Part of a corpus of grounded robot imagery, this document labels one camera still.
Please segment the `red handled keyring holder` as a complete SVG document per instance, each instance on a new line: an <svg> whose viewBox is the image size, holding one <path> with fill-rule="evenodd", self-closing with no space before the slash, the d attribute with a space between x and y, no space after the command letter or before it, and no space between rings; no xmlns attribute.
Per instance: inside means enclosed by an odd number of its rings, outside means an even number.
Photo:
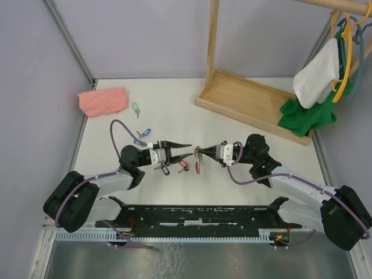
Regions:
<svg viewBox="0 0 372 279"><path fill-rule="evenodd" d="M203 154L199 146L196 146L194 149L194 158L195 158L195 171L197 175L200 175L201 167L203 165Z"/></svg>

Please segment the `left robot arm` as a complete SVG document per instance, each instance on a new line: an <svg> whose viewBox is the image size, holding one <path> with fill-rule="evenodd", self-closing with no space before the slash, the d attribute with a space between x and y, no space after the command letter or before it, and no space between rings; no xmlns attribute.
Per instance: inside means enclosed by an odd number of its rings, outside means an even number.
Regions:
<svg viewBox="0 0 372 279"><path fill-rule="evenodd" d="M187 158L188 154L173 156L172 149L183 144L158 141L144 149L126 145L119 155L118 169L102 174L84 176L70 171L43 205L44 213L52 218L57 228L69 233L79 230L85 223L109 220L117 227L128 222L128 211L110 197L118 191L137 187L144 178L143 166L155 166L169 175L168 166Z"/></svg>

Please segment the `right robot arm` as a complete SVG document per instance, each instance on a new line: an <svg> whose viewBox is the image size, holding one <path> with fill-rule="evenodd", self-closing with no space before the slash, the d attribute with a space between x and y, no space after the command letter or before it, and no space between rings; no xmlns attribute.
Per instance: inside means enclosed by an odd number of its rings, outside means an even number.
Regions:
<svg viewBox="0 0 372 279"><path fill-rule="evenodd" d="M361 239L369 239L371 215L349 186L334 188L304 178L269 154L264 136L251 134L245 144L222 142L207 148L197 148L197 155L206 155L222 166L251 165L250 183L260 183L282 191L288 198L276 199L267 212L267 222L273 227L284 223L298 224L316 233L323 233L337 247L351 250Z"/></svg>

